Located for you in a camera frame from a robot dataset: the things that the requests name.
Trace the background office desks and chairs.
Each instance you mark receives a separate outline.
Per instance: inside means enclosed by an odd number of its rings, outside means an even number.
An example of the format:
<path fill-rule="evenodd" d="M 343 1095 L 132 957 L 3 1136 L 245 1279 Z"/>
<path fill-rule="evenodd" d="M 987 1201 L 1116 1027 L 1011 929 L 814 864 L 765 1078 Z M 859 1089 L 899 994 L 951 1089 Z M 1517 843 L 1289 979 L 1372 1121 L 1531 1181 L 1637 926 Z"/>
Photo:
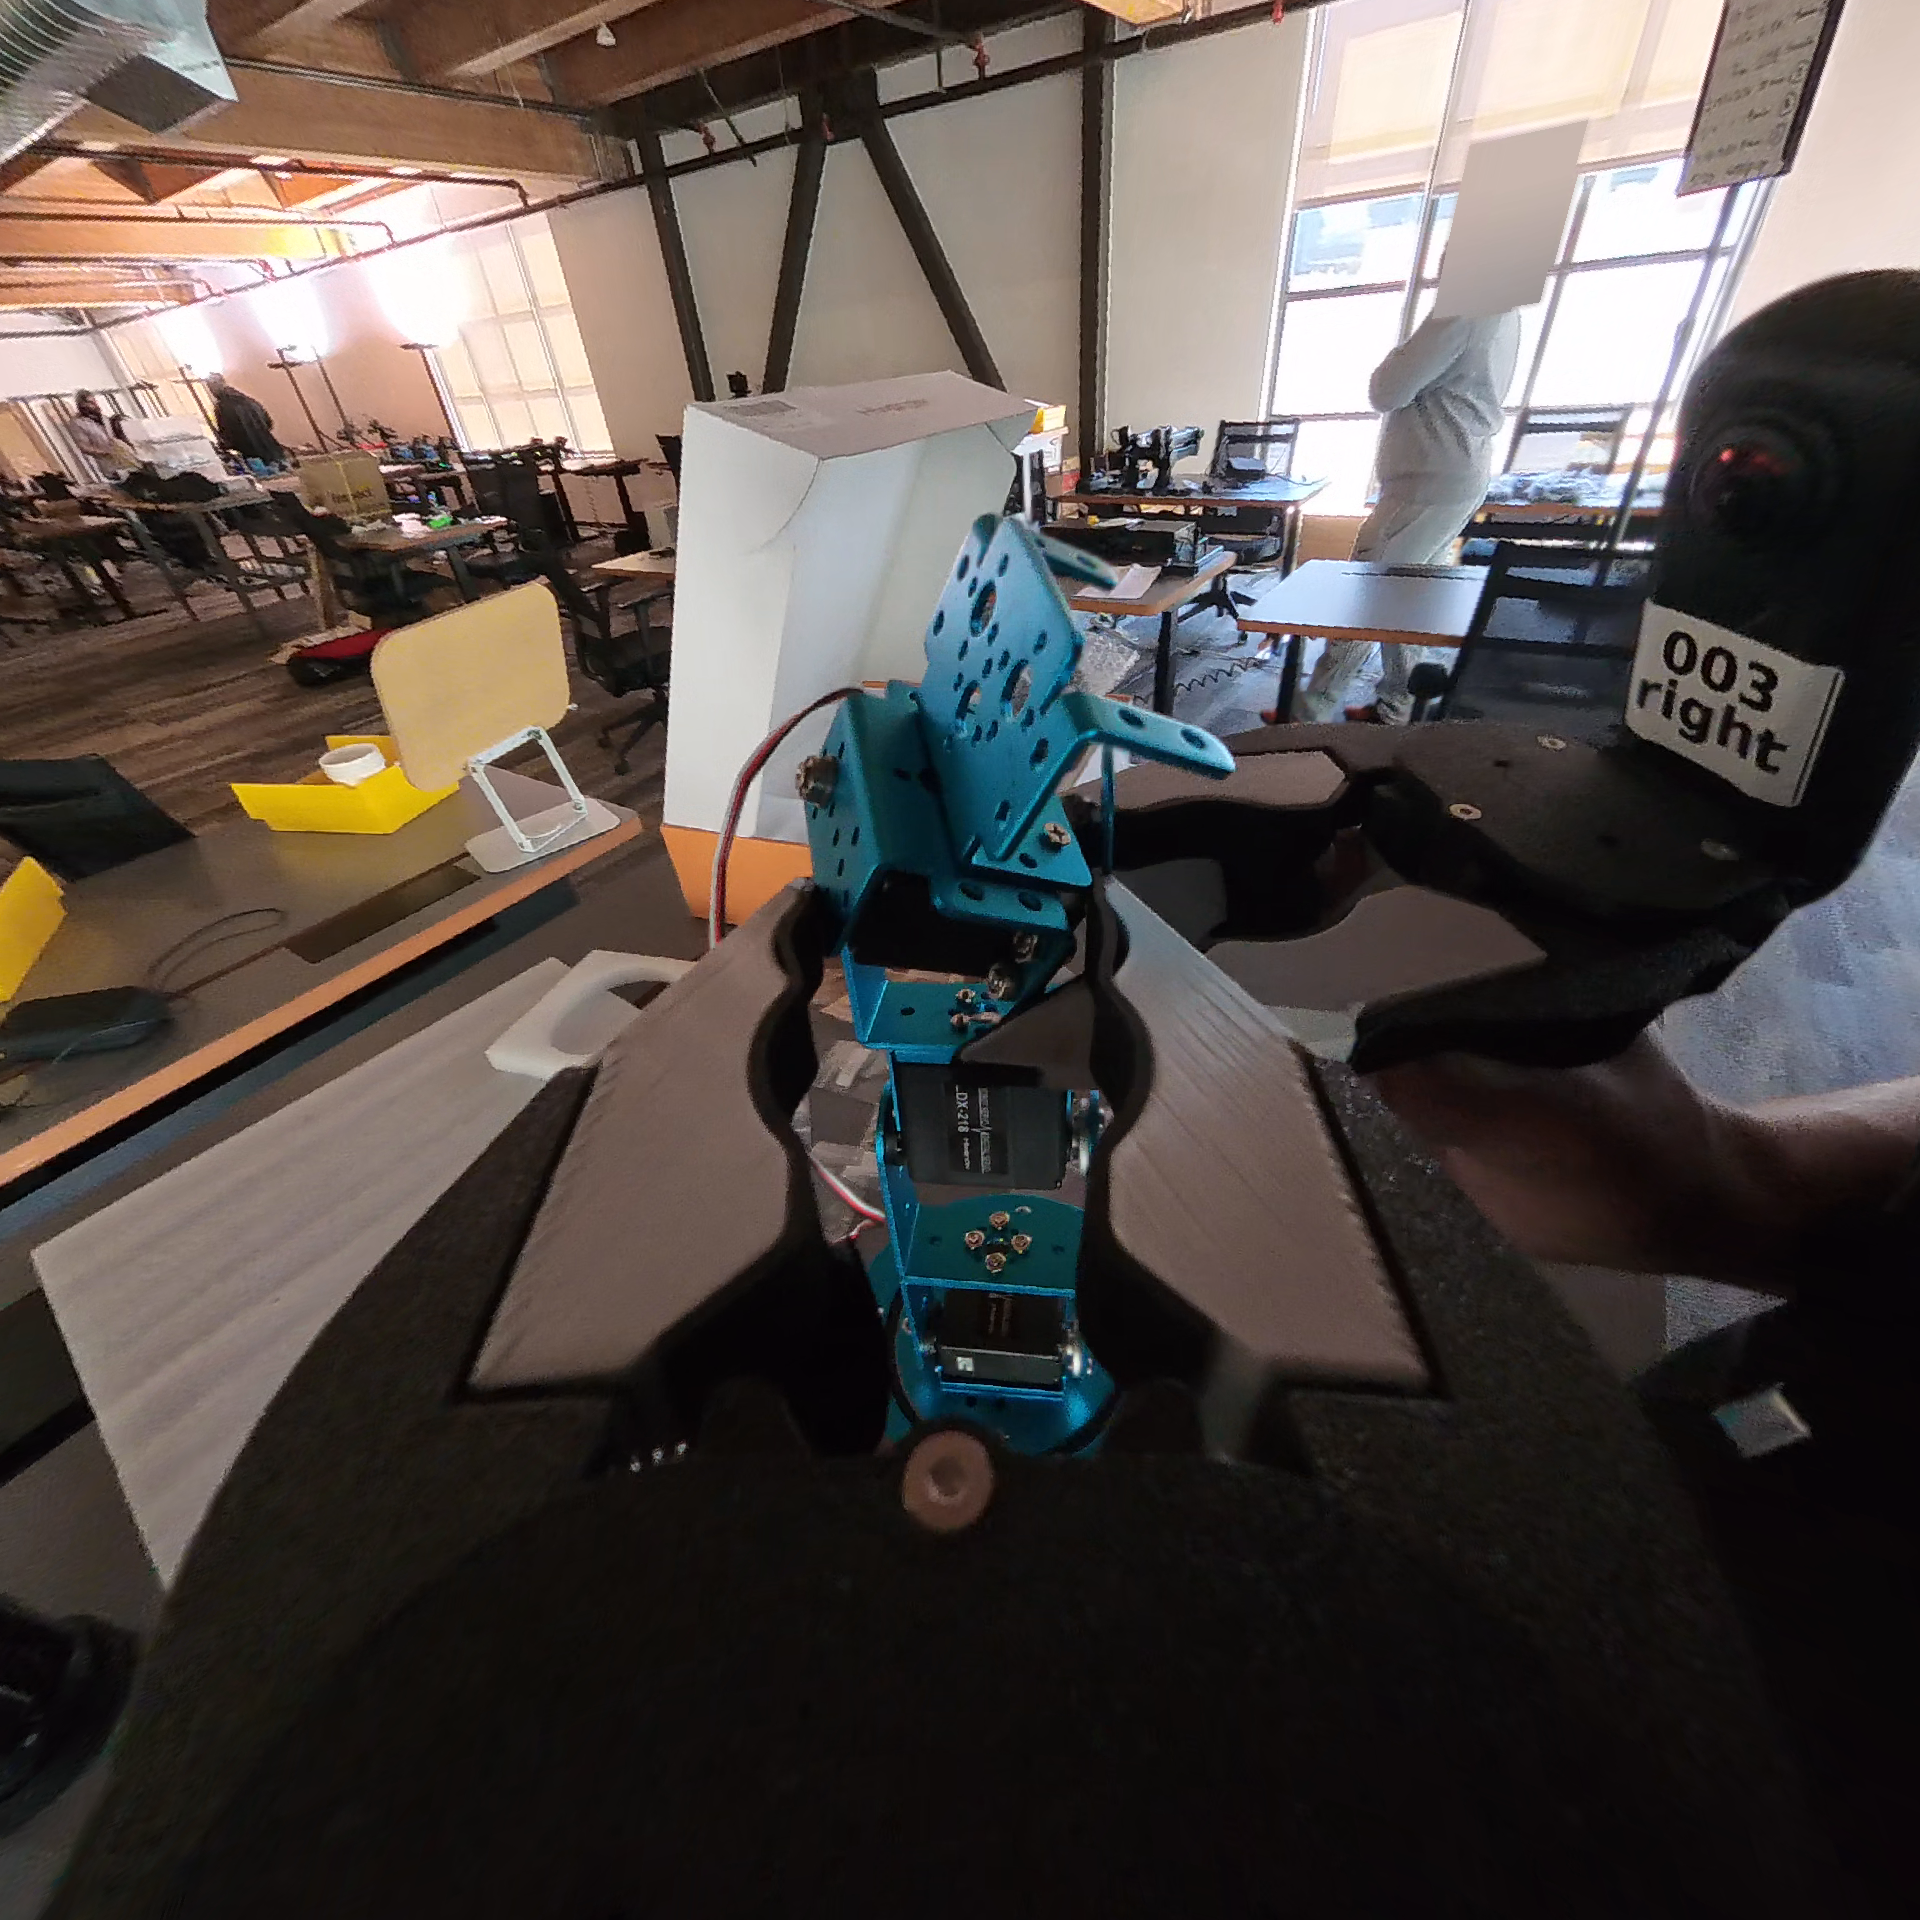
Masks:
<path fill-rule="evenodd" d="M 186 615 L 195 583 L 225 590 L 247 620 L 306 593 L 318 630 L 282 660 L 301 686 L 322 686 L 367 671 L 398 627 L 538 583 L 577 671 L 639 703 L 626 730 L 606 721 L 596 734 L 626 770 L 638 738 L 665 721 L 673 555 L 650 549 L 646 514 L 630 509 L 615 555 L 573 571 L 566 477 L 563 441 L 486 452 L 390 444 L 221 484 L 145 464 L 96 494 L 46 477 L 31 500 L 3 500 L 3 627 L 26 620 L 23 566 L 62 578 L 74 611 L 133 618 L 124 566 L 139 560 Z"/>

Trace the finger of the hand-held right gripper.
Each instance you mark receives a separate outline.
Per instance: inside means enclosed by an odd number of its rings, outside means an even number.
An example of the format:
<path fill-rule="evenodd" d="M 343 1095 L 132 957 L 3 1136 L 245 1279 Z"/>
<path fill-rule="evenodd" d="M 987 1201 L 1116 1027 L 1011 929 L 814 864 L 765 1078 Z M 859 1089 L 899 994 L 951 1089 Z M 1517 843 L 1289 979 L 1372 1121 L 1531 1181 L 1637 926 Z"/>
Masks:
<path fill-rule="evenodd" d="M 1294 939 L 1220 939 L 1212 965 L 1283 1022 L 1359 1022 L 1399 1002 L 1528 973 L 1545 945 L 1498 911 L 1399 884 Z"/>
<path fill-rule="evenodd" d="M 1365 796 L 1324 751 L 1237 757 L 1225 776 L 1135 760 L 1113 783 L 1108 873 L 1209 862 L 1225 887 L 1365 887 L 1394 873 L 1362 829 Z"/>

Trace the yellow plastic bin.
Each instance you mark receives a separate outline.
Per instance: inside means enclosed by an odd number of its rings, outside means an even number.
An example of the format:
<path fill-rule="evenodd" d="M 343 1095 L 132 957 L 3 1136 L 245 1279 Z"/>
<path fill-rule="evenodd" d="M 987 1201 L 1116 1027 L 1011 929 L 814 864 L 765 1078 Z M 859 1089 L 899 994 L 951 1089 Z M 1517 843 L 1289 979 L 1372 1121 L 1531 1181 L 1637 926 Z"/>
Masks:
<path fill-rule="evenodd" d="M 19 994 L 42 949 L 66 919 L 62 880 L 31 856 L 3 878 L 0 890 L 0 998 Z"/>
<path fill-rule="evenodd" d="M 391 836 L 428 809 L 458 794 L 447 787 L 415 787 L 408 773 L 382 760 L 368 779 L 339 783 L 318 770 L 302 779 L 234 779 L 233 796 L 240 812 L 282 831 L 327 831 L 327 836 Z"/>

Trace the silver ventilation duct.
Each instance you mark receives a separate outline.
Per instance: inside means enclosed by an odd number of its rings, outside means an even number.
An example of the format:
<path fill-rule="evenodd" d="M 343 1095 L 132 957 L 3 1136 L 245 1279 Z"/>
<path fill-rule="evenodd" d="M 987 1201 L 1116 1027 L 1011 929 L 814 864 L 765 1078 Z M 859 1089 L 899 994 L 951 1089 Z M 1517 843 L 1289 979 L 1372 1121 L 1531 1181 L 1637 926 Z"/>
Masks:
<path fill-rule="evenodd" d="M 85 104 L 139 131 L 234 104 L 204 4 L 3 4 L 3 161 Z"/>

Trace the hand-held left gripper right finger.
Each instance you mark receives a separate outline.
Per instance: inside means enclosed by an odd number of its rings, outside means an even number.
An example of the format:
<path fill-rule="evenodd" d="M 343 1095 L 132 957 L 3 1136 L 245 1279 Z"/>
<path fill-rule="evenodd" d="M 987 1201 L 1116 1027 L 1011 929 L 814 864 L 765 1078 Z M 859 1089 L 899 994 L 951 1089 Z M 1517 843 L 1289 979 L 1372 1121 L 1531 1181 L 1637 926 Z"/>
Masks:
<path fill-rule="evenodd" d="M 1171 1383 L 1203 1448 L 1307 1467 L 1295 1393 L 1419 1399 L 1434 1366 L 1307 1055 L 1125 884 L 1089 896 L 1079 1325 L 1123 1393 Z"/>

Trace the wooden panel on clear stand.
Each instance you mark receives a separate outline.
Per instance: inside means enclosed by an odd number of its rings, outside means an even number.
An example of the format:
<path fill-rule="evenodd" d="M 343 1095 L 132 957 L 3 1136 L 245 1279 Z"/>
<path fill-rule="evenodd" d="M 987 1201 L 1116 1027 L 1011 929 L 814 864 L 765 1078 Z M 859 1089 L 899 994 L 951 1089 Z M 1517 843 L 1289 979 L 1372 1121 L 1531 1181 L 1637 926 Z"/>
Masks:
<path fill-rule="evenodd" d="M 398 770 L 420 789 L 471 783 L 486 806 L 486 829 L 462 847 L 477 873 L 505 876 L 630 827 L 577 787 L 553 742 L 572 707 L 553 587 L 519 583 L 391 630 L 371 653 L 371 686 Z M 538 748 L 558 779 L 527 815 L 497 783 L 519 748 Z"/>

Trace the blue servo bracket assembly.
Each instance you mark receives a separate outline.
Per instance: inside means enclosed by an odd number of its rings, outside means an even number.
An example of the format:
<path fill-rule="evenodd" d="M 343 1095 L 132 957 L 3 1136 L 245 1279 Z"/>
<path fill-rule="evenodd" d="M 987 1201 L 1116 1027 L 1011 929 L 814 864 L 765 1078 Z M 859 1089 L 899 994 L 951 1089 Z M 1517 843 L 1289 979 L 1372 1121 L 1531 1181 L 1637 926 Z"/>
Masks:
<path fill-rule="evenodd" d="M 920 681 L 847 694 L 796 773 L 854 1037 L 899 1065 L 952 1062 L 1068 965 L 1094 873 L 1062 783 L 1086 754 L 1234 770 L 1212 730 L 1074 687 L 1052 559 L 1023 519 L 976 519 Z"/>

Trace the large grid window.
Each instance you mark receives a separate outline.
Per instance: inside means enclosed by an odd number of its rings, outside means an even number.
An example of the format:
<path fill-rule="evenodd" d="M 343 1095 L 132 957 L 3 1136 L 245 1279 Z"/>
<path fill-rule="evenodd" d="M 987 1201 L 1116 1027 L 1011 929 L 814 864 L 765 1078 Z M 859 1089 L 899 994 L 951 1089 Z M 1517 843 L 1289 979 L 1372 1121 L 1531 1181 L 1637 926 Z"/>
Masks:
<path fill-rule="evenodd" d="M 1560 432 L 1537 449 L 1524 424 L 1599 412 L 1623 412 L 1614 484 L 1670 468 L 1678 387 L 1721 325 L 1772 194 L 1769 184 L 1696 194 L 1678 184 L 1678 156 L 1576 176 L 1555 264 L 1523 311 L 1496 472 L 1597 468 L 1599 444 L 1576 448 Z M 1333 514 L 1359 514 L 1377 494 L 1369 383 L 1434 307 L 1453 204 L 1453 190 L 1413 190 L 1294 216 L 1266 407 L 1301 420 L 1294 469 L 1324 484 L 1316 506 Z"/>

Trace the neighbouring grey desk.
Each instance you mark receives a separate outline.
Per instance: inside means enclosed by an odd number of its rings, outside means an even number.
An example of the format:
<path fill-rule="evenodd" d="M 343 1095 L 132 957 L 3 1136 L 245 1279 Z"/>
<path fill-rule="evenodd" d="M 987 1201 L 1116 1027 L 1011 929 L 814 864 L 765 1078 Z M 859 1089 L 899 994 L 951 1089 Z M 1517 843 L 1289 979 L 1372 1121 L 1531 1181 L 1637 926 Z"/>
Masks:
<path fill-rule="evenodd" d="M 567 911 L 577 878 L 644 843 L 644 821 L 482 876 L 436 906 L 327 963 L 301 963 L 282 939 L 403 878 L 467 857 L 479 802 L 458 794 L 396 836 L 273 831 L 259 821 L 208 829 L 190 844 L 133 857 L 70 890 L 70 916 L 23 993 L 66 994 L 145 985 L 173 1022 L 145 1046 L 23 1067 L 3 1089 L 3 1206 L 78 1175 L 87 1163 L 227 1089 L 343 1037 L 359 1014 L 472 965 Z"/>

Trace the dark grey desk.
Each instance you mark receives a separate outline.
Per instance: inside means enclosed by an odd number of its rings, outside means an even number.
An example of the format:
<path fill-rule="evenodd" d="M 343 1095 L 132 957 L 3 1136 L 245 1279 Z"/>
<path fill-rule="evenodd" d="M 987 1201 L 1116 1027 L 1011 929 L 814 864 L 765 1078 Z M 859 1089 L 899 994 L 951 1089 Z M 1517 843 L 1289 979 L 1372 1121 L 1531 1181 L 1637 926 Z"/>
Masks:
<path fill-rule="evenodd" d="M 288 1108 L 351 1065 L 538 965 L 573 965 L 590 949 L 695 957 L 704 929 L 687 915 L 679 878 L 655 843 L 630 844 L 577 878 L 577 900 L 420 989 L 294 1067 L 194 1104 L 186 1114 L 3 1206 L 3 1596 L 42 1617 L 96 1617 L 149 1638 L 165 1587 L 124 1506 L 31 1249 L 132 1195 L 160 1171 Z"/>

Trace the person's right hand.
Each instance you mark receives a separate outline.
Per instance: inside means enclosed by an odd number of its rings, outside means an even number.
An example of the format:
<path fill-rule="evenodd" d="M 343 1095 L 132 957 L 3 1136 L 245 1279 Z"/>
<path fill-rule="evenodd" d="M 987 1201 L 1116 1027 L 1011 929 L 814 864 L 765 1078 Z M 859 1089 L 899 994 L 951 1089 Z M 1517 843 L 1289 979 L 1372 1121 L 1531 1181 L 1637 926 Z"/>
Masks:
<path fill-rule="evenodd" d="M 1437 1055 L 1377 1072 L 1372 1089 L 1533 1261 L 1796 1288 L 1800 1100 L 1721 1100 L 1654 1042 L 1586 1067 Z"/>

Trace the long workbench with equipment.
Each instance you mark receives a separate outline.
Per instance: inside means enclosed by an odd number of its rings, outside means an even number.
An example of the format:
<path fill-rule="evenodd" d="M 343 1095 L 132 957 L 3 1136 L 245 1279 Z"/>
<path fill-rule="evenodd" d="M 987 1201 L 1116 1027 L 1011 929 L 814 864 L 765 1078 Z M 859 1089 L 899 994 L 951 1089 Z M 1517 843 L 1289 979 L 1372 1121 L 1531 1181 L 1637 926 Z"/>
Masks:
<path fill-rule="evenodd" d="M 1194 575 L 1229 559 L 1230 571 L 1287 575 L 1301 560 L 1303 511 L 1324 472 L 1295 472 L 1301 418 L 1113 432 L 1113 448 L 1070 494 L 1047 506 L 1045 531 L 1108 566 L 1156 566 Z"/>

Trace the black mesh office chair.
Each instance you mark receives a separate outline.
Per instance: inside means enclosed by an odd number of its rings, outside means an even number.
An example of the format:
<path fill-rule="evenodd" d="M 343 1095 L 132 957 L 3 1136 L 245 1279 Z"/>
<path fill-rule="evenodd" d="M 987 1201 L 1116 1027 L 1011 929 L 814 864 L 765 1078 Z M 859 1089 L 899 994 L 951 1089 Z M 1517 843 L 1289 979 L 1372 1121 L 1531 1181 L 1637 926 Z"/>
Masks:
<path fill-rule="evenodd" d="M 1528 723 L 1606 744 L 1623 721 L 1648 555 L 1503 541 L 1449 662 L 1410 671 L 1413 721 Z"/>

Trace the orange and white cardboard box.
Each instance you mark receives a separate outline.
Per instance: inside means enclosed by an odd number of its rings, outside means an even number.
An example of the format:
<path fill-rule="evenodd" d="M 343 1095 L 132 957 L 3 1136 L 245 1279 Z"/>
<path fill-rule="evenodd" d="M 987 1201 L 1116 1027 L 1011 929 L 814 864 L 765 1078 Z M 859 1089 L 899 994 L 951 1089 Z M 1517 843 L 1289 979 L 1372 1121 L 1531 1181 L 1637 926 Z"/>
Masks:
<path fill-rule="evenodd" d="M 687 406 L 659 831 L 689 915 L 759 742 L 837 686 L 923 677 L 1039 412 L 956 372 Z"/>

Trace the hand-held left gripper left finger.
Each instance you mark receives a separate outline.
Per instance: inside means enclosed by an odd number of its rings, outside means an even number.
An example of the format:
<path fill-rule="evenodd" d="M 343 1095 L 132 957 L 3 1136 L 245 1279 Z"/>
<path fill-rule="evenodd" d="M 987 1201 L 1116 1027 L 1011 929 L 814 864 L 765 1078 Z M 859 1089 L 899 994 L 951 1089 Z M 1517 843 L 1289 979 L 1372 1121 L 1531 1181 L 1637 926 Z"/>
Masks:
<path fill-rule="evenodd" d="M 851 1246 L 825 1237 L 793 1132 L 837 929 L 817 884 L 784 887 L 606 1049 L 471 1390 L 610 1396 L 617 1435 L 646 1457 L 691 1446 L 749 1380 L 814 1452 L 877 1448 L 882 1309 Z"/>

